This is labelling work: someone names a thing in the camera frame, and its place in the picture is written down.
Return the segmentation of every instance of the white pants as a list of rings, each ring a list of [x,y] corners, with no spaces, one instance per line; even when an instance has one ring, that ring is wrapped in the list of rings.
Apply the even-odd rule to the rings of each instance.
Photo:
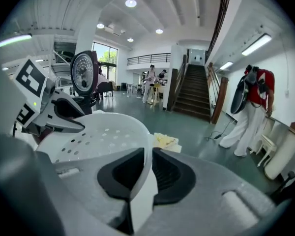
[[[148,93],[151,90],[150,84],[154,84],[154,82],[146,82],[145,90],[144,90],[144,95],[143,95],[143,102],[146,102],[148,100]]]
[[[262,106],[256,108],[251,102],[247,102],[240,113],[237,125],[230,134],[221,140],[220,146],[229,148],[240,139],[234,154],[236,156],[245,156],[248,146],[257,136],[261,135],[261,125],[265,116],[266,111]]]

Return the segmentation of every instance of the staircase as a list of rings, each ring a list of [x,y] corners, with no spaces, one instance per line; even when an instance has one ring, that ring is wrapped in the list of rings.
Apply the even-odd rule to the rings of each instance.
[[[210,122],[209,93],[204,66],[188,66],[173,110]]]

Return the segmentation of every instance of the fluorescent light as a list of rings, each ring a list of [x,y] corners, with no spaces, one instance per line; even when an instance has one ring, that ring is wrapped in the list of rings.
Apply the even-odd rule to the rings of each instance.
[[[271,36],[269,36],[268,34],[264,34],[256,42],[254,42],[247,49],[245,49],[241,54],[243,54],[244,56],[248,56],[258,48],[268,43],[271,39]]]
[[[225,65],[221,66],[220,69],[221,69],[221,70],[224,70],[224,69],[226,69],[227,67],[231,66],[232,64],[233,64],[233,62],[228,61]]]
[[[105,26],[103,25],[103,24],[98,24],[97,25],[97,28],[99,28],[99,29],[103,29]]]
[[[127,0],[126,1],[126,6],[127,7],[130,7],[130,8],[133,8],[137,5],[137,2],[135,0]]]
[[[8,45],[8,44],[15,43],[15,42],[18,42],[18,41],[26,40],[26,39],[31,39],[31,35],[26,34],[26,35],[21,35],[21,36],[8,38],[8,39],[3,40],[3,41],[0,42],[0,47]]]

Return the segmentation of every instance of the red shirt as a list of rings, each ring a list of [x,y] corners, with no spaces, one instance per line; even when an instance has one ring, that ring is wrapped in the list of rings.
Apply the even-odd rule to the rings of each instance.
[[[264,79],[266,85],[270,90],[274,92],[274,74],[268,70],[258,69],[257,71],[257,80]],[[266,98],[267,93],[260,93],[258,89],[258,85],[254,84],[250,89],[247,95],[247,100],[262,105],[266,109]]]

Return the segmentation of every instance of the green floor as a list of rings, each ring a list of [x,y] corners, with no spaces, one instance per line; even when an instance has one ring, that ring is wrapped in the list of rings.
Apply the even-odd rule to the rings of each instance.
[[[251,183],[261,191],[269,193],[279,186],[279,181],[267,179],[263,173],[263,167],[257,168],[257,163],[262,156],[248,155],[245,158],[234,156],[233,152],[236,144],[229,149],[218,146],[218,140],[209,140],[213,131],[222,132],[230,118],[224,113],[221,114],[216,125],[212,125],[204,120],[178,114],[175,112],[163,111],[159,106],[155,108],[148,104],[143,104],[140,95],[129,95],[124,92],[114,92],[114,97],[104,97],[103,100],[93,107],[93,110],[103,110],[105,112],[114,112],[130,115],[140,120],[150,131],[167,134],[179,139],[179,145],[182,146],[181,153],[205,159],[224,165],[247,182]],[[225,130],[228,134],[234,127],[232,122]]]

